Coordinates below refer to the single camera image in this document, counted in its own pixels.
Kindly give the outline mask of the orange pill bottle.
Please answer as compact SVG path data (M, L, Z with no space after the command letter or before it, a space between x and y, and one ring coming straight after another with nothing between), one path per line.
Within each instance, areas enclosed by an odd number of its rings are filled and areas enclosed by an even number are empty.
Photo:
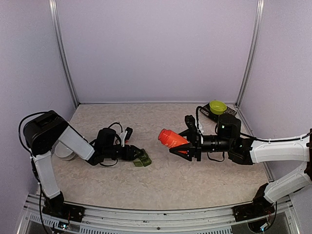
M162 129L158 135L158 140L168 148L188 144L188 140L172 130Z

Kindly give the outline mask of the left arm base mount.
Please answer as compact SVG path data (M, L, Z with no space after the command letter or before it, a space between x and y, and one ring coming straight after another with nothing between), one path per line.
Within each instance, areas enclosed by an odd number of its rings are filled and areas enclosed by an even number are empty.
M63 203L59 211L56 211L56 209L52 209L48 205L45 205L42 208L42 212L45 215L50 215L52 217L81 223L85 213L85 208L78 205Z

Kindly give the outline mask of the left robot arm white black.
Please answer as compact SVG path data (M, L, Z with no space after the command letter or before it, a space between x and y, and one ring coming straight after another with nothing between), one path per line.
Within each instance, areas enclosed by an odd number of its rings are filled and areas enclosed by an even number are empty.
M48 207L59 217L68 213L68 205L63 202L63 194L56 182L52 155L66 158L75 154L92 166L103 166L106 158L134 161L143 156L144 151L126 143L132 132L131 128L126 128L118 134L109 126L99 130L96 139L88 142L53 110L30 114L18 126L20 143L30 153L34 175L45 198L50 200Z

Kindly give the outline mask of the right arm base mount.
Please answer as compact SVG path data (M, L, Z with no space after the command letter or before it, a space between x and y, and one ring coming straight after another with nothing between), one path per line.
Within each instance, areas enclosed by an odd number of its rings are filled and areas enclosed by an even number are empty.
M232 207L236 222L249 220L275 212L273 204L270 203L248 203Z

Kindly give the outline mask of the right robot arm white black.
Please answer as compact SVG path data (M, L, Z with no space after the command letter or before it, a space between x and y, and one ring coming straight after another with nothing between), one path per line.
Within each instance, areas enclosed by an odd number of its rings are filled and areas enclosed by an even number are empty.
M185 117L187 130L180 133L188 143L169 149L170 153L188 161L201 160L202 153L226 152L228 158L240 165L253 165L267 161L300 161L301 165L280 179L262 185L256 192L249 211L260 216L269 204L297 192L312 183L312 135L294 138L257 139L241 133L241 121L230 114L221 114L216 135L203 135L199 123L192 115Z

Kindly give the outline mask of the green weekly pill organizer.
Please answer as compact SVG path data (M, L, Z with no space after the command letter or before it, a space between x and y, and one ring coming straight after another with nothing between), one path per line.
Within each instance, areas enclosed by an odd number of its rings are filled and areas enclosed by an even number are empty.
M135 167L147 167L152 164L152 160L149 158L148 154L144 149L141 149L141 153L138 158L133 161Z

